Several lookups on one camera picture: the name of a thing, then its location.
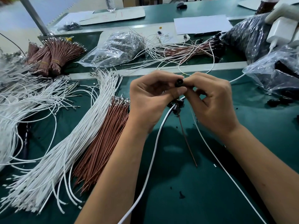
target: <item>wire bundle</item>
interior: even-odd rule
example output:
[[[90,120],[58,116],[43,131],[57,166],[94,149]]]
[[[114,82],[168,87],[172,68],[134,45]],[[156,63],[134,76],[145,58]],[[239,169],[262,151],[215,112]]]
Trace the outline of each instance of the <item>wire bundle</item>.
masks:
[[[87,50],[77,42],[71,42],[67,39],[50,38],[46,44],[52,54],[50,63],[51,72],[54,75],[60,75],[61,68],[66,62],[79,57]]]
[[[73,176],[78,177],[75,185],[84,181],[81,193],[95,185],[110,159],[129,117],[129,99],[114,97],[98,134],[88,147]]]
[[[51,52],[46,52],[42,58],[42,61],[39,64],[38,72],[44,77],[49,76],[49,66],[51,62]]]
[[[96,98],[94,104],[73,131],[45,154],[33,169],[27,170],[24,175],[13,177],[14,182],[6,186],[9,195],[1,199],[1,212],[8,206],[17,208],[17,211],[41,212],[53,193],[60,211],[64,213],[61,204],[66,203],[59,199],[62,181],[65,183],[70,200],[75,205],[77,205],[76,201],[81,203],[71,190],[71,174],[67,181],[66,172],[72,170],[75,160],[94,139],[105,119],[111,97],[114,96],[121,82],[117,74],[107,70],[95,70],[95,73],[91,74],[98,80],[98,86],[89,87],[92,88],[92,92],[95,87],[99,89],[99,96],[91,92],[91,100]],[[54,187],[57,183],[59,184],[56,192]]]
[[[145,38],[146,44],[145,49],[139,52],[134,59],[147,53],[151,60],[141,61],[137,63],[129,63],[123,65],[131,65],[138,63],[145,63],[139,66],[127,68],[130,69],[141,69],[144,67],[149,67],[152,64],[159,63],[157,68],[165,67],[170,63],[174,63],[178,66],[189,60],[195,55],[207,55],[213,57],[213,63],[215,59],[220,58],[224,51],[225,46],[221,43],[220,34],[215,35],[214,37],[209,38],[208,40],[201,42],[201,39],[196,41],[191,41],[191,44],[187,43],[178,43],[178,44],[161,44],[160,37],[165,37],[164,35],[150,35]]]
[[[29,162],[16,158],[23,148],[23,140],[17,127],[21,122],[36,122],[40,119],[25,121],[25,118],[43,110],[50,111],[46,116],[48,117],[56,113],[61,107],[76,107],[69,104],[71,101],[67,97],[77,86],[77,83],[68,84],[62,78],[52,81],[41,76],[35,76],[29,72],[31,67],[31,65],[25,66],[9,62],[0,69],[0,75],[7,77],[4,78],[5,80],[2,81],[0,87],[0,170],[6,165],[24,170],[13,165],[17,163],[10,163],[12,159]],[[13,156],[19,140],[21,148],[18,154]]]
[[[28,52],[27,52],[27,61],[31,59],[31,57],[39,51],[40,47],[34,43],[29,41]]]
[[[47,53],[50,52],[50,49],[47,45],[44,45],[41,47],[35,54],[33,54],[27,61],[28,64],[35,64],[38,61],[40,61],[43,56]]]

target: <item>plastic bag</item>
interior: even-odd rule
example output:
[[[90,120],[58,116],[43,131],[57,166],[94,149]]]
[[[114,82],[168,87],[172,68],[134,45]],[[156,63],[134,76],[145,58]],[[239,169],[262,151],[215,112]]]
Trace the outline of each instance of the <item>plastic bag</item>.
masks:
[[[265,23],[268,14],[251,16],[236,24],[221,37],[225,44],[243,52],[248,64],[254,63],[269,52],[270,44],[266,39],[271,25]]]
[[[144,38],[133,32],[115,32],[77,63],[84,67],[112,67],[131,61],[144,49]]]
[[[282,46],[243,69],[268,93],[299,92],[299,50]]]

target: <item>bundle of white wires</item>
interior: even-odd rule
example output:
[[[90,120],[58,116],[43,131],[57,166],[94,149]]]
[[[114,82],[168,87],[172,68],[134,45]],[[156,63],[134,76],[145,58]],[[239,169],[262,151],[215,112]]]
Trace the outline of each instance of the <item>bundle of white wires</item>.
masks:
[[[62,181],[70,200],[75,205],[77,205],[77,202],[81,203],[71,189],[71,170],[76,159],[91,143],[101,127],[111,98],[121,82],[119,75],[113,72],[96,70],[92,74],[98,80],[97,88],[99,88],[99,96],[91,94],[92,99],[96,98],[94,104],[73,131],[45,154],[33,169],[24,175],[13,176],[14,182],[6,186],[9,189],[9,195],[1,199],[1,212],[8,206],[17,208],[16,211],[23,209],[41,212],[53,193],[60,211],[64,213],[61,204],[66,203],[59,199]]]
[[[13,59],[2,64],[0,68],[0,171],[6,165],[12,165],[12,159],[24,162],[25,160],[15,158],[23,148],[23,140],[18,134],[17,126],[21,122],[36,122],[24,120],[40,111],[50,110],[43,117],[47,118],[56,113],[61,107],[73,107],[66,97],[76,87],[77,83],[68,84],[62,78],[54,82],[43,79],[28,72],[32,66],[25,66],[20,60]],[[18,154],[13,156],[18,142],[21,142]]]

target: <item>plastic bottle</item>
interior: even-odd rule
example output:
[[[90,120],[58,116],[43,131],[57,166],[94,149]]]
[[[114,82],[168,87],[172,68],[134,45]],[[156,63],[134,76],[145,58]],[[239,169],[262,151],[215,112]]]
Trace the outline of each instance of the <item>plastic bottle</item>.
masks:
[[[110,12],[115,11],[114,0],[105,0],[105,1],[106,1],[106,5],[107,5],[107,10]]]
[[[256,11],[256,15],[271,12],[279,0],[261,0],[260,7]]]

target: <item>floor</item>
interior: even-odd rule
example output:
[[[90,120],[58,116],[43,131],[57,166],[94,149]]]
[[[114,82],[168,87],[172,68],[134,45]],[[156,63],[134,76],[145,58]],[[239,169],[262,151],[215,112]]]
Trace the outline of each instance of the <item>floor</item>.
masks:
[[[105,9],[105,0],[30,0],[42,21],[47,25],[66,12]],[[13,5],[0,7],[0,33],[14,41],[23,51],[28,49],[28,40],[41,44],[37,38],[40,30],[17,1]],[[19,49],[0,35],[0,48],[12,53]]]

